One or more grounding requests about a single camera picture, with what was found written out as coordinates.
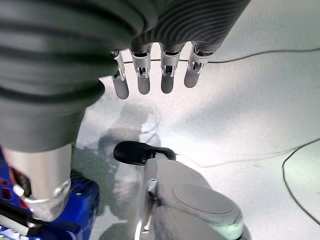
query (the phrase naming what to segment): white surface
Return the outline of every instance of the white surface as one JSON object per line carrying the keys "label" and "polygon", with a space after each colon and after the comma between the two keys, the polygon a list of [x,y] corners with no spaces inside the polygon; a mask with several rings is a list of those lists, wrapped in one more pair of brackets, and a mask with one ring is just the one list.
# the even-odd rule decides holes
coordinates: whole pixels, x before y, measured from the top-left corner
{"label": "white surface", "polygon": [[[319,13],[318,0],[252,0],[214,61],[320,47]],[[188,44],[181,59],[189,57],[189,50]],[[154,44],[152,58],[159,57]],[[124,60],[131,60],[128,51]],[[74,161],[100,184],[100,216],[91,240],[125,239],[140,170],[115,162],[112,149],[118,141],[146,142],[150,137],[150,144],[183,155],[215,190],[239,204],[253,240],[318,240],[320,227],[299,210],[282,182],[285,155],[268,158],[320,136],[319,66],[320,52],[265,54],[211,64],[197,86],[188,89],[183,83],[187,63],[180,62],[173,91],[164,94],[160,63],[152,62],[151,91],[141,95],[133,66],[127,64],[126,100],[117,99],[112,80],[106,78],[104,96],[86,112]],[[104,150],[98,151],[103,136]],[[288,178],[299,199],[320,218],[320,150],[319,144],[314,146],[288,163]],[[202,169],[189,160],[210,166],[263,158]]]}

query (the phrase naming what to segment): robotic hand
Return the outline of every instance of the robotic hand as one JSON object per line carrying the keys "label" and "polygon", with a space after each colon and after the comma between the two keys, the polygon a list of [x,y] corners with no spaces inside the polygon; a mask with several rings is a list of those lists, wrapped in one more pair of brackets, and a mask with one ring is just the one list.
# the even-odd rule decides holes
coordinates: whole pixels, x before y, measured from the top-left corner
{"label": "robotic hand", "polygon": [[13,190],[35,217],[51,222],[68,201],[72,143],[86,107],[104,93],[98,78],[112,76],[118,97],[128,97],[120,51],[130,49],[147,94],[151,46],[160,43],[169,93],[192,41],[184,79],[192,88],[249,1],[1,1],[0,145]]}

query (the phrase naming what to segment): wire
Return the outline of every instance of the wire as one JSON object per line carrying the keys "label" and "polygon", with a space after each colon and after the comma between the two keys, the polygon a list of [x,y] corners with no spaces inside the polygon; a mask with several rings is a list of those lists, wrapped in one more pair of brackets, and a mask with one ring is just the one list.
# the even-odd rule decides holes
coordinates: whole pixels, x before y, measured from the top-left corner
{"label": "wire", "polygon": [[[256,53],[252,53],[246,56],[225,60],[225,61],[209,61],[209,64],[226,64],[231,63],[247,58],[251,58],[257,55],[263,55],[263,54],[274,54],[274,53],[311,53],[311,52],[317,52],[320,51],[320,47],[317,48],[311,48],[311,49],[279,49],[279,50],[267,50],[267,51],[260,51]],[[161,59],[151,59],[151,62],[160,62]],[[188,62],[187,59],[180,59],[179,62]],[[125,61],[124,64],[133,64],[133,61]]]}
{"label": "wire", "polygon": [[300,147],[298,147],[296,150],[294,150],[282,163],[282,178],[283,178],[283,182],[285,184],[285,187],[286,189],[288,190],[290,196],[292,197],[292,199],[295,201],[295,203],[299,206],[299,208],[302,209],[302,211],[305,212],[305,214],[307,214],[316,224],[318,224],[320,226],[320,220],[318,220],[315,216],[313,216],[299,201],[298,199],[296,198],[296,196],[294,195],[294,193],[292,192],[288,182],[287,182],[287,178],[286,178],[286,169],[285,169],[285,165],[286,165],[286,162],[296,153],[298,152],[300,149],[310,145],[310,144],[313,144],[315,142],[318,142],[320,141],[320,138],[317,138],[313,141],[310,141],[304,145],[301,145]]}

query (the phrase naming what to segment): blue object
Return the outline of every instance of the blue object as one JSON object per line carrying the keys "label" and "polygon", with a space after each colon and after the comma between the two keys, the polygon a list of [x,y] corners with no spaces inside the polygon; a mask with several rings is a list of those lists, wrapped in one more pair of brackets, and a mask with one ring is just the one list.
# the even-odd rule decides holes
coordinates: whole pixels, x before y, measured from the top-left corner
{"label": "blue object", "polygon": [[[0,198],[10,205],[30,212],[17,195],[9,176],[9,167],[0,149]],[[99,204],[98,184],[71,171],[71,188],[63,213],[41,228],[38,235],[21,238],[21,235],[0,225],[0,235],[10,240],[88,240]]]}

